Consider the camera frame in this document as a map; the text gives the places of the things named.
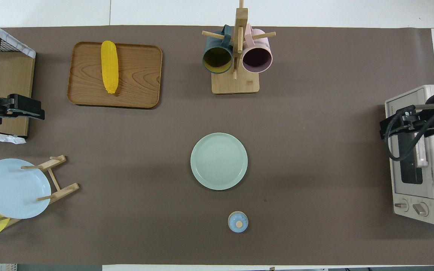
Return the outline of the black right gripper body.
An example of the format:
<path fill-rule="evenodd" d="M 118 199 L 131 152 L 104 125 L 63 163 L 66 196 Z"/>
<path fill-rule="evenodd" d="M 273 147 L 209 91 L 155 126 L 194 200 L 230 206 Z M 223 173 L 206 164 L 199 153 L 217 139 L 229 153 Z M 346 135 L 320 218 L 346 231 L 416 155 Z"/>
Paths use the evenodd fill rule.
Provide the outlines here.
<path fill-rule="evenodd" d="M 434 115 L 434 104 L 415 105 L 403 115 L 403 123 L 410 130 L 420 130 Z"/>

